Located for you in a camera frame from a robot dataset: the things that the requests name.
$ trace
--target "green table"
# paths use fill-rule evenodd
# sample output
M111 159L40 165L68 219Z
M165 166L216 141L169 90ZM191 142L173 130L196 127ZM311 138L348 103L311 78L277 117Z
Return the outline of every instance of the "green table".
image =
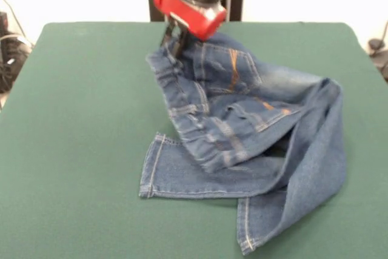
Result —
M156 131L174 135L145 62L164 25L47 25L0 114L1 259L237 259L235 200L142 200ZM386 85L344 24L230 23L263 61L344 86L348 177L246 258L388 254Z

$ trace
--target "cable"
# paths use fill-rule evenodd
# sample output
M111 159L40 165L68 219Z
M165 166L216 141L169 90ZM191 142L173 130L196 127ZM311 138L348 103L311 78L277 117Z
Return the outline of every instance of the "cable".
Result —
M6 6L8 6L8 8L10 9L10 11L11 11L11 13L12 13L12 16L13 16L13 19L16 21L16 23L17 23L17 25L18 25L18 27L19 27L19 29L20 29L22 35L25 37L24 30L23 30L22 26L20 25L20 22L19 22L18 18L16 17L15 12L13 11L12 6L8 3L7 0L3 0L3 1L4 1L4 3L6 4Z
M386 38L387 30L388 30L388 21L386 22L381 39L370 39L369 40L369 42L368 42L369 47L373 51L372 53L369 54L369 56L371 58L375 57L380 52L380 50L385 46L384 39Z

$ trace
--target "blue denim jeans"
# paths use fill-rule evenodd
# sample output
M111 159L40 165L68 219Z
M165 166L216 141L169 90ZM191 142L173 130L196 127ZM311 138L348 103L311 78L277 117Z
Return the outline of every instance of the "blue denim jeans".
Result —
M174 42L147 60L180 139L156 134L139 194L237 198L237 239L249 254L343 185L343 91L265 64L221 33L191 37L178 59Z

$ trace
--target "jeans seam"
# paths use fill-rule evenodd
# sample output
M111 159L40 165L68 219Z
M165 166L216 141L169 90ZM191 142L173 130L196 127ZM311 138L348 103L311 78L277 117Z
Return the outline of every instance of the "jeans seam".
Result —
M212 61L212 60L207 60L207 62L208 62L209 64L212 64L212 65L213 65L213 68L218 69L218 70L220 70L220 71L226 72L226 69L222 66L222 64L221 64L220 62Z
M205 88L205 82L206 82L206 76L205 76L205 67L204 67L204 61L205 61L205 46L202 46L202 52L201 52L201 70L202 70L202 86Z
M160 153L162 151L162 147L163 147L164 139L165 138L166 138L166 135L163 135L163 139L162 139L161 144L159 146L158 153L156 154L155 162L153 164L153 168L152 168L152 172L151 172L151 178L150 178L149 191L148 191L148 194L147 194L147 198L150 198L151 194L153 192L153 180L155 178L156 166L158 165Z
M204 43L201 45L202 46L202 66L203 66L203 60L204 60L204 48L205 47L211 47L215 50L220 50L220 51L223 51L223 52L229 52L229 50L231 49L230 47L223 47L221 45L214 45L214 44L208 44L208 43ZM253 61L253 58L251 56L250 53L248 52L244 52L244 51L241 51L241 50L237 50L237 49L233 49L234 51L236 51L237 55L241 55L248 63L249 67L250 67L250 71L252 72L252 74L257 77L258 79L258 82L259 83L262 83L262 79L260 77L260 74L259 72L257 71L257 68L255 66L255 62Z
M151 153L154 151L154 148L155 148L155 140L157 139L157 136L155 137L154 141L152 141L150 147L148 148L148 151L145 155L145 158L144 158L144 165L143 165L143 170L142 170L142 174L141 174L141 180L140 180L140 185L144 185L145 183L145 178L146 178L146 173L147 173L147 164L148 164L148 160L151 156Z
M239 104L234 104L233 106L231 107L234 107L234 108L238 108L238 110L244 114L244 115L247 115L247 116L250 116L251 114L250 113L247 113ZM291 111L290 113L284 113L284 112L280 112L279 114L271 117L271 119L269 119L266 123L263 121L263 123L261 125L257 125L255 127L255 130L260 133L262 132L263 130L267 129L268 127L274 125L275 123L277 123L278 121L280 121L282 118L286 117L286 116L289 116L289 115L293 115L293 114L296 114L300 112L299 109L297 110L294 110L294 111Z
M169 116L173 118L176 116L193 113L196 110L198 110L198 108L197 108L197 105L195 104L188 104L186 106L181 106L181 107L172 107L171 109L169 109Z
M169 50L167 44L166 44L166 50L167 50L167 56L169 57L170 60L180 62L179 60L175 59L175 58L172 56L172 54L170 53L170 50ZM175 83L176 83L176 86L177 86L177 88L179 88L179 91L182 93L182 95L183 95L183 97L184 97L184 99L185 99L186 105L187 105L187 106L191 105L191 104L189 103L189 99L188 99L188 97L187 97L185 91L184 91L183 88L180 86L180 84L179 84L179 82L178 82L178 79L177 79L177 76L176 76L176 73L175 73L174 71L173 71L173 74L174 74L174 76L175 76ZM197 121L195 121L195 119L193 119L193 116L192 116L192 115L187 115L187 116L189 117L190 120L192 120L192 123L194 123L194 125L196 126L196 128L197 128L202 134L205 135L206 133L205 133L204 129L201 129L201 128L199 128L199 127L197 126Z
M171 54L171 52L170 52L170 50L169 50L169 47L168 47L167 43L165 44L165 48L166 48L166 51L167 51L167 58L169 59L169 61L171 62L171 65L172 65L172 74L173 74L173 76L175 77L174 82L175 82L177 88L179 88L179 91L182 93L182 95L183 95L183 97L184 97L184 99L185 99L186 105L189 106L189 105L191 105L191 104L189 103L189 99L188 99L188 97L187 97L185 91L183 90L183 88L181 87L181 85L180 85L179 82L178 82L178 77L177 77L177 75L176 75L176 73L175 73L175 71L174 71L174 69L173 69L174 64L172 64L173 62L178 62L179 64L182 65L181 67L184 67L184 66L183 66L183 63L182 63L180 60L178 60L177 58L174 58L174 56Z
M215 124L216 126L219 128L219 130L225 135L225 131L222 130L222 127L221 126L226 126L230 129L231 131L231 137L230 137L230 145L232 147L232 149L234 151L236 151L236 156L239 156L239 155L243 155L243 159L245 159L247 157L247 151L245 150L244 148L244 145L242 144L242 142L240 141L240 139L236 136L234 130L227 124L227 123L224 123L222 122L219 118L217 117L214 117L214 121L215 121Z
M246 94L246 93L250 92L251 90L254 90L254 89L257 89L257 88L259 88L259 86L254 85L254 86L247 86L247 88L242 90L242 91L231 91L229 89L220 88L220 87L208 87L207 91L209 93L223 93L223 94L236 94L236 93L240 93L240 94Z
M233 107L237 107L239 108L239 110L241 111L241 113L247 115L247 116L251 116L253 119L257 120L257 122L259 122L260 126L259 127L262 127L262 126L268 126L266 122L264 122L264 120L261 118L260 115L255 115L253 113L247 113L242 106L240 106L238 103L234 103L232 106Z
M155 140L161 142L163 140L163 138L164 138L164 144L176 145L176 146L182 146L183 145L183 143L181 141L177 141L177 140L171 139L171 138L167 137L166 135L162 135L160 133L156 134Z
M247 195L247 192L239 192L239 191L224 191L224 190L217 190L217 191L197 191L197 192L176 192L176 191L166 191L166 190L154 190L153 193L167 193L167 194L207 194L207 193L227 193L227 194L236 194L236 195Z
M201 123L201 124L203 125L203 127L198 127L198 124L199 124L198 118L196 118L195 116L192 116L192 115L187 115L187 117L188 117L188 119L190 119L190 120L192 121L192 123L194 123L194 125L195 125L196 128L197 128L197 130L199 130L199 131L202 133L202 135L203 135L203 137L204 137L204 140L205 140L207 143L210 143L210 144L214 145L214 148L217 149L217 145L216 145L216 143L215 143L215 139L213 139L213 141L210 141L210 140L209 140L209 136L207 135L207 133L206 133L206 131L205 131L204 124Z
M251 253L261 244L260 240L250 239L250 241L243 241L240 243L242 252L245 254Z
M197 82L194 82L194 84L195 84L195 87L198 91L199 98L201 99L201 105L203 107L203 111L206 114L208 114L210 110L209 110L209 103L207 102L206 94L203 91L203 88Z
M248 242L249 248L253 251L254 249L249 236L249 198L246 198L244 228L246 241Z

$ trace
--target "back pocket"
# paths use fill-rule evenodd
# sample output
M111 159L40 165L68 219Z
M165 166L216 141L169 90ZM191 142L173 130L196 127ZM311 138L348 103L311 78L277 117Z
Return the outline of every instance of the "back pocket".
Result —
M212 44L202 45L200 66L195 70L208 93L244 94L261 83L248 53Z
M251 97L227 107L228 115L249 122L256 132L262 132L285 116L299 112L299 107L281 101L267 102Z

